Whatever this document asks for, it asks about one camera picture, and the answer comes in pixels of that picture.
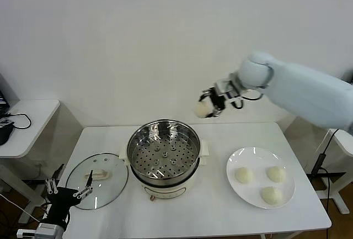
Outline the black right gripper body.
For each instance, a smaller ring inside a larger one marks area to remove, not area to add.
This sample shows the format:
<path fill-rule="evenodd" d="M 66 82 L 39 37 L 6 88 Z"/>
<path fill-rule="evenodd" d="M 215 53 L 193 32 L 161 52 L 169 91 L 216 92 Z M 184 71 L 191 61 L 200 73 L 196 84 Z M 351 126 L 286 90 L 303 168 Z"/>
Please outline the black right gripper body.
<path fill-rule="evenodd" d="M 235 75 L 228 75 L 226 78 L 217 80 L 215 82 L 215 90 L 217 95 L 224 97 L 234 109 L 242 109 L 244 107 L 241 90 L 239 85 L 236 84 Z"/>

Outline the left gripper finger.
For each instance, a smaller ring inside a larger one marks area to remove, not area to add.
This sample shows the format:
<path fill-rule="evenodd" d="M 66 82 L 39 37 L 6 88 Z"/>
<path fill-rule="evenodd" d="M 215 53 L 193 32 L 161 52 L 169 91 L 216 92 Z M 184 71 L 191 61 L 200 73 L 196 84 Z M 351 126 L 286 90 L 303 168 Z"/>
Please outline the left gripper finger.
<path fill-rule="evenodd" d="M 74 193 L 73 196 L 77 199 L 86 198 L 93 191 L 92 181 L 93 181 L 93 170 L 90 171 L 85 188 L 82 191 L 78 191 L 78 192 Z"/>
<path fill-rule="evenodd" d="M 58 180 L 58 177 L 60 176 L 63 168 L 64 168 L 64 164 L 61 164 L 59 166 L 59 168 L 54 171 L 51 178 L 45 179 L 46 190 L 49 195 L 58 194 L 57 180 Z"/>

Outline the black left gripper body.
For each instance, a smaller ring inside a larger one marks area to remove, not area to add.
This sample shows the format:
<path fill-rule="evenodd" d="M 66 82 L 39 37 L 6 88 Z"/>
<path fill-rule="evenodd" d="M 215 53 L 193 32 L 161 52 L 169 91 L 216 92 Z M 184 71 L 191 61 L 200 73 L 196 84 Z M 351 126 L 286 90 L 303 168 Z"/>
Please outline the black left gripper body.
<path fill-rule="evenodd" d="M 48 195 L 49 202 L 51 203 L 47 214 L 48 224 L 67 227 L 70 220 L 70 208 L 81 202 L 77 196 L 74 196 L 76 193 L 78 193 L 76 189 L 57 187 L 57 193 Z"/>

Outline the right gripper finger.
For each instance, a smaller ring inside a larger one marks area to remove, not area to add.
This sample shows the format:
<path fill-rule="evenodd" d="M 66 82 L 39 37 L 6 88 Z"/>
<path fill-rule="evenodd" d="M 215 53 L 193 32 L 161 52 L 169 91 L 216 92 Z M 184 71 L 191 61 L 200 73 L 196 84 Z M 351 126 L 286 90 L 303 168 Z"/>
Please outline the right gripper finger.
<path fill-rule="evenodd" d="M 217 92 L 214 87 L 210 87 L 210 88 L 202 91 L 202 93 L 199 97 L 199 101 L 201 102 L 204 99 L 206 99 L 207 97 L 209 97 L 212 102 L 214 102 L 218 98 Z"/>
<path fill-rule="evenodd" d="M 215 118 L 220 116 L 222 113 L 222 107 L 214 104 L 206 104 L 206 116 L 205 118 Z"/>

